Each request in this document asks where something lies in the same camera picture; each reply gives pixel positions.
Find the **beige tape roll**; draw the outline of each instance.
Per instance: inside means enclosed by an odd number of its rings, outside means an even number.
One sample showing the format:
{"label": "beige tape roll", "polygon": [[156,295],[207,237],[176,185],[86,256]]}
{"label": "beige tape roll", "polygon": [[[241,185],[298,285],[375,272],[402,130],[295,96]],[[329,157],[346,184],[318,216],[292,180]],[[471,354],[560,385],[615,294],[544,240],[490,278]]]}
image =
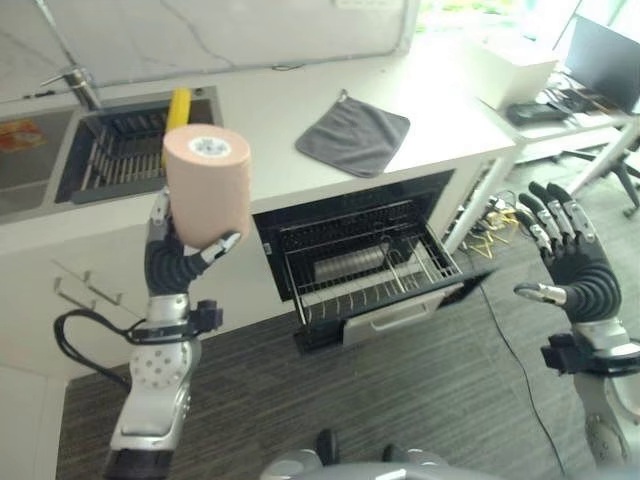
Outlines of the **beige tape roll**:
{"label": "beige tape roll", "polygon": [[251,151],[239,134],[191,124],[164,136],[171,213],[185,245],[208,247],[229,231],[249,233]]}

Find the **white countertop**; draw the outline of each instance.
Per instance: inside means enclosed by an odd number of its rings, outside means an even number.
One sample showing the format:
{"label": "white countertop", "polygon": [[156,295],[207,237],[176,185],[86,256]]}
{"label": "white countertop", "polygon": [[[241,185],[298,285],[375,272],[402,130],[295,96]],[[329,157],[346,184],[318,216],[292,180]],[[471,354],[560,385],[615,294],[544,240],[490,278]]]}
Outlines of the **white countertop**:
{"label": "white countertop", "polygon": [[[433,73],[421,48],[406,57],[326,63],[287,72],[253,70],[106,88],[104,99],[214,85],[224,126],[252,149],[253,213],[375,187],[429,172],[434,163],[490,158],[514,142],[478,106]],[[341,89],[411,121],[385,173],[361,179],[297,152],[296,139],[324,114]],[[41,99],[39,108],[72,102]],[[23,105],[8,105],[15,113]],[[146,222],[153,194],[108,201],[0,226],[0,254],[95,235]]]}

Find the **robotic finger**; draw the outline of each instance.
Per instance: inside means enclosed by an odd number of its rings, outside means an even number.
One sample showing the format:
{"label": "robotic finger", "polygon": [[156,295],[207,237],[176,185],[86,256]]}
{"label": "robotic finger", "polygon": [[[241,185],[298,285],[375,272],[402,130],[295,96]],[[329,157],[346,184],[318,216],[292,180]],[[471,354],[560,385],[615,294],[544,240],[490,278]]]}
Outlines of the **robotic finger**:
{"label": "robotic finger", "polygon": [[549,213],[551,213],[558,225],[558,229],[560,230],[565,243],[575,238],[576,234],[571,226],[571,221],[569,220],[569,217],[567,217],[567,214],[562,208],[560,202],[556,198],[552,197],[551,194],[549,194],[549,192],[539,183],[531,182],[529,184],[529,191],[547,206]]}
{"label": "robotic finger", "polygon": [[551,259],[553,256],[553,249],[551,246],[551,239],[549,238],[549,234],[547,234],[547,232],[540,225],[538,225],[529,214],[523,212],[522,210],[516,211],[516,218],[520,223],[527,227],[527,230],[529,230],[529,233],[531,233],[531,236],[535,240],[536,245],[540,249],[542,258],[545,259],[545,261],[546,259]]}
{"label": "robotic finger", "polygon": [[542,203],[533,198],[531,195],[526,193],[521,193],[518,196],[518,199],[526,205],[535,215],[538,217],[538,222],[541,224],[542,228],[549,234],[551,241],[553,243],[562,244],[562,233],[560,233],[560,228],[556,223],[553,215],[547,210]]}
{"label": "robotic finger", "polygon": [[555,183],[547,185],[547,191],[562,205],[564,212],[571,221],[576,236],[582,235],[588,243],[594,243],[597,239],[596,229],[582,206]]}

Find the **dishwasher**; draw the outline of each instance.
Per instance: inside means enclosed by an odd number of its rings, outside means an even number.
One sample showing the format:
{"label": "dishwasher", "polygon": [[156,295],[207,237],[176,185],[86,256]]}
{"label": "dishwasher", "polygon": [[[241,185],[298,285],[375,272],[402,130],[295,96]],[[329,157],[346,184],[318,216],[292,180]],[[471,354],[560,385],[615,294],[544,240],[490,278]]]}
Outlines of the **dishwasher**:
{"label": "dishwasher", "polygon": [[490,271],[463,273],[428,220],[453,171],[254,215],[302,352],[427,320]]}

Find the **white cabinet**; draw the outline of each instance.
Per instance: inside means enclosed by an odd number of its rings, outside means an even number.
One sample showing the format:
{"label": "white cabinet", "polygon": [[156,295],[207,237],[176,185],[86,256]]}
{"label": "white cabinet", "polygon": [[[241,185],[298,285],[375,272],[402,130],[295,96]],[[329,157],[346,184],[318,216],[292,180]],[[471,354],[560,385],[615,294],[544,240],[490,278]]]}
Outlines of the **white cabinet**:
{"label": "white cabinet", "polygon": [[[140,224],[0,256],[5,278],[0,289],[0,364],[61,378],[88,373],[64,357],[55,344],[54,319],[77,308],[55,293],[56,279],[61,279],[66,296],[80,303],[95,302],[98,313],[120,328],[129,327],[146,314],[145,239],[146,225]],[[113,305],[90,291],[83,283],[87,271],[95,275],[96,289],[121,294],[121,303]],[[193,282],[190,294],[194,307],[198,300],[213,299],[224,309],[224,325],[218,333],[291,309],[278,297],[255,229]],[[67,325],[71,343],[92,360],[107,366],[128,361],[132,347],[121,337],[86,319],[72,318]]]}
{"label": "white cabinet", "polygon": [[0,365],[2,478],[55,478],[65,385]]}
{"label": "white cabinet", "polygon": [[145,239],[146,225],[140,224],[64,242],[56,245],[51,255],[79,278],[84,279],[89,272],[92,288],[97,291],[93,293],[103,303],[109,303],[104,297],[118,297],[123,311],[116,310],[118,318],[110,320],[128,325],[146,313]]}
{"label": "white cabinet", "polygon": [[[4,276],[0,289],[0,364],[59,378],[88,373],[88,369],[64,357],[55,343],[55,318],[78,308],[55,293],[56,282],[61,281],[63,291],[81,303],[87,299],[95,302],[95,310],[118,326],[128,326],[137,319],[86,290],[75,272],[54,263],[56,256],[63,256],[64,252],[60,244],[0,257]],[[130,346],[104,328],[83,319],[71,319],[67,330],[70,341],[89,358],[110,366],[126,361]]]}

